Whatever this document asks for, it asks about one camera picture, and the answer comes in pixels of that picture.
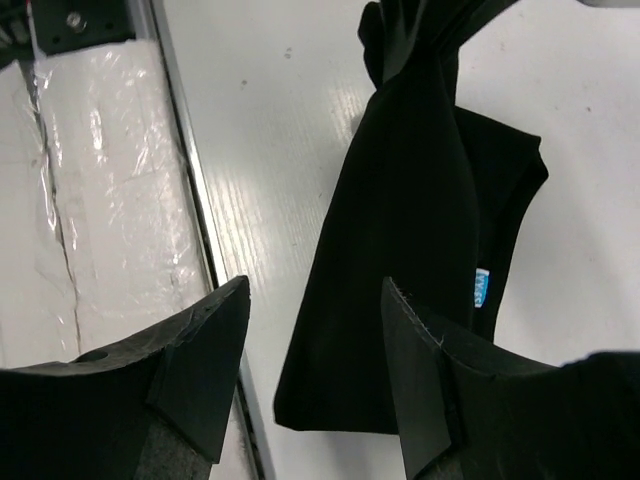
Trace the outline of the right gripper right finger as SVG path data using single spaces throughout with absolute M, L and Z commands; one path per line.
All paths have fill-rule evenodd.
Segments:
M 639 356 L 560 367 L 514 354 L 382 287 L 384 343 L 410 479 L 635 479 Z

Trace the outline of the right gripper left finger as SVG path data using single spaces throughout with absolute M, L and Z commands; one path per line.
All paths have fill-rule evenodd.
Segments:
M 220 461 L 250 314 L 238 276 L 68 362 L 1 373 L 5 479 L 205 479 Z

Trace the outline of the black t shirt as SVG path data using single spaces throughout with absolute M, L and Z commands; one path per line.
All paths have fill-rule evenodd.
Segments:
M 372 1 L 358 36 L 375 91 L 326 214 L 273 403 L 297 431 L 397 430 L 381 320 L 401 292 L 492 339 L 538 136 L 456 103 L 460 48 L 504 1 Z

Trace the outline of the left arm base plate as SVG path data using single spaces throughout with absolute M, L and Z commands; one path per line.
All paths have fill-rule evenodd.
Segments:
M 56 55 L 136 37 L 129 3 L 119 0 L 3 1 L 1 55 L 26 58 L 37 46 Z

